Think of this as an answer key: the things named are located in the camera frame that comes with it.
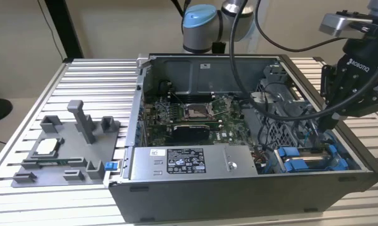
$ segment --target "power supply label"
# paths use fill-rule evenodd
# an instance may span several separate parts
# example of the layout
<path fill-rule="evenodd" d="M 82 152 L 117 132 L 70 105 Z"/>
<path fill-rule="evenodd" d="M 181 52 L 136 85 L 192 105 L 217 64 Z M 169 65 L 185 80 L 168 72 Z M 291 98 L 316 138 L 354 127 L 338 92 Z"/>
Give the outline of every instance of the power supply label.
<path fill-rule="evenodd" d="M 168 173 L 207 173 L 201 148 L 168 149 Z"/>

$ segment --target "wall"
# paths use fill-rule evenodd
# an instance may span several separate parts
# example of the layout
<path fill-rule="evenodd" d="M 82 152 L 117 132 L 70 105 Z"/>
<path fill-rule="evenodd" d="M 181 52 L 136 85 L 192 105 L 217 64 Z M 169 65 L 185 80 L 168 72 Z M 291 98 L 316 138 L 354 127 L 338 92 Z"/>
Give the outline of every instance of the wall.
<path fill-rule="evenodd" d="M 61 59 L 34 0 L 0 0 L 0 97 L 36 97 Z"/>
<path fill-rule="evenodd" d="M 268 2 L 263 31 L 276 43 L 288 48 L 303 48 L 334 38 L 318 31 L 326 13 L 335 13 L 343 9 L 368 12 L 368 0 L 269 0 Z M 302 53 L 291 53 L 260 38 L 256 53 L 283 53 L 292 57 L 319 56 L 334 64 L 343 55 L 343 44 L 344 40 Z"/>

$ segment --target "blue latch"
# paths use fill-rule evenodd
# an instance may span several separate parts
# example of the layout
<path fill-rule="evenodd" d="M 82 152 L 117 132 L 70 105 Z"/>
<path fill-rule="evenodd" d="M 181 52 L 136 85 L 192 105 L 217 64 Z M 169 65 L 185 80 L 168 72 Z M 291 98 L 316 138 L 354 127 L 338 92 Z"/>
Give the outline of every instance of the blue latch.
<path fill-rule="evenodd" d="M 116 171 L 117 170 L 117 166 L 119 166 L 117 162 L 108 161 L 105 163 L 105 171 Z"/>
<path fill-rule="evenodd" d="M 308 169 L 308 166 L 303 159 L 290 160 L 283 165 L 288 172 L 296 172 L 299 170 Z"/>
<path fill-rule="evenodd" d="M 335 146 L 330 145 L 328 149 L 330 149 L 330 152 L 331 152 L 332 156 L 335 156 L 335 154 L 338 153 Z"/>
<path fill-rule="evenodd" d="M 336 166 L 331 167 L 334 171 L 346 170 L 347 169 L 347 162 L 344 159 L 340 159 Z"/>
<path fill-rule="evenodd" d="M 278 153 L 280 157 L 298 157 L 300 155 L 296 147 L 280 147 Z"/>

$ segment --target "circuit board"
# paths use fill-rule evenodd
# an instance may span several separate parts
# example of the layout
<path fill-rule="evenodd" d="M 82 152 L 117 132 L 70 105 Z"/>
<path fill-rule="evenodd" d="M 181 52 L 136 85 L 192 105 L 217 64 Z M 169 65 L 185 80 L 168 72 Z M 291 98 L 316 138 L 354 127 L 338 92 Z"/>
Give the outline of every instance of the circuit board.
<path fill-rule="evenodd" d="M 144 121 L 147 146 L 219 143 L 247 145 L 251 149 L 255 146 L 239 100 L 228 95 L 215 96 L 209 103 L 171 103 L 168 98 L 160 97 L 145 105 Z"/>

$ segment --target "aluminum extrusion table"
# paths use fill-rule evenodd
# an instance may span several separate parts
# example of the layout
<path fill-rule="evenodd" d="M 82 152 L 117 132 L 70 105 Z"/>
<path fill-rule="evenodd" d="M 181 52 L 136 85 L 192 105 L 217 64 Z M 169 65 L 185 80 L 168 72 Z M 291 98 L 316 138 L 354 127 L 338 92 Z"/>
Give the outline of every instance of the aluminum extrusion table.
<path fill-rule="evenodd" d="M 291 58 L 319 90 L 323 62 Z M 72 121 L 66 111 L 70 99 L 84 101 L 93 120 L 113 116 L 121 122 L 113 159 L 124 155 L 124 142 L 132 93 L 136 84 L 136 60 L 76 59 L 62 64 L 37 99 L 20 127 L 0 153 L 0 225 L 117 225 L 124 224 L 115 201 L 104 185 L 12 188 L 12 176 L 32 149 L 45 115 Z M 348 118 L 346 124 L 378 159 L 378 113 Z M 116 176 L 107 172 L 105 178 Z M 216 225 L 378 225 L 378 183 L 363 193 L 344 196 L 323 213 L 257 218 L 169 223 L 173 226 Z"/>

